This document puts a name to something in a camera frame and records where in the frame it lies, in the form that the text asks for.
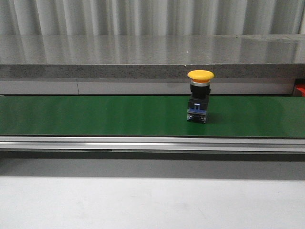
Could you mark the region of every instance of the aluminum rail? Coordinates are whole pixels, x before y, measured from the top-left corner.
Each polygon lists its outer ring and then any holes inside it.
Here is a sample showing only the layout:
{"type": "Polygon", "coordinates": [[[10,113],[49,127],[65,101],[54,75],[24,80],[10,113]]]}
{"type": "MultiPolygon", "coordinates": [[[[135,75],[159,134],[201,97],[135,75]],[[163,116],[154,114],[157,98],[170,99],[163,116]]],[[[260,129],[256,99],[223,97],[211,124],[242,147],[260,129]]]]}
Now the aluminum rail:
{"type": "Polygon", "coordinates": [[[0,149],[305,153],[305,139],[115,136],[0,136],[0,149]]]}

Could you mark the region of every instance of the metal wall panel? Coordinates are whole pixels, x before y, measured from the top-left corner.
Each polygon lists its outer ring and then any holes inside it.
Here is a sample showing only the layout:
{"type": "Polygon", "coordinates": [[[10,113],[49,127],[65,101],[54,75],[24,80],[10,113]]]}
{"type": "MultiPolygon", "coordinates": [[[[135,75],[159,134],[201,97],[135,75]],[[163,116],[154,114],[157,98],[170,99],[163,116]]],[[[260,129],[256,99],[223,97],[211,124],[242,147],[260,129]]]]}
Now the metal wall panel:
{"type": "Polygon", "coordinates": [[[0,34],[305,34],[305,0],[0,0],[0,34]]]}

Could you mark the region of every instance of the conveyor belt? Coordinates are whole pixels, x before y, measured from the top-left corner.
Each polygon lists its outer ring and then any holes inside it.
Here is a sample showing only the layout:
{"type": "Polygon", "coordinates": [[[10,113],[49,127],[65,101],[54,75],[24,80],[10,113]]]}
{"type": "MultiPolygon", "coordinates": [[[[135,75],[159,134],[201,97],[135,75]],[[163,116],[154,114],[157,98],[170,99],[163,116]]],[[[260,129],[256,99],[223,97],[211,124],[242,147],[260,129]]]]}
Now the conveyor belt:
{"type": "Polygon", "coordinates": [[[206,124],[188,98],[0,97],[0,148],[304,152],[302,97],[211,96],[206,124]]]}

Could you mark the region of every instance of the red object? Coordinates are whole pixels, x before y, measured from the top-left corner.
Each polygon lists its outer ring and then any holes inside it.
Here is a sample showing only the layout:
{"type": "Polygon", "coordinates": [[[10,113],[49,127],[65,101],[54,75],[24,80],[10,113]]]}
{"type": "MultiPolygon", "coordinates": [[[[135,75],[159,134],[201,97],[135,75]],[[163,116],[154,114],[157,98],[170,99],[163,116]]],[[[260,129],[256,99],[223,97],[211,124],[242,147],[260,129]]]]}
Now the red object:
{"type": "Polygon", "coordinates": [[[302,97],[305,97],[305,84],[298,84],[295,87],[297,90],[302,92],[302,97]]]}

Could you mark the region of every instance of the yellow mushroom button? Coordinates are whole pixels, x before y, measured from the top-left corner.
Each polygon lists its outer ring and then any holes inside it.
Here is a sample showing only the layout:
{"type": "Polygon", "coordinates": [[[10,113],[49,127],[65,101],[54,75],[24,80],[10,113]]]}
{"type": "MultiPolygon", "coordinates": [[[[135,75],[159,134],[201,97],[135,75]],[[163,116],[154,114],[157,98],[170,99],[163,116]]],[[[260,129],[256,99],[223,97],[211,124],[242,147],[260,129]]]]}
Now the yellow mushroom button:
{"type": "Polygon", "coordinates": [[[206,70],[194,70],[187,74],[196,83],[208,83],[214,78],[214,73],[206,70]]]}

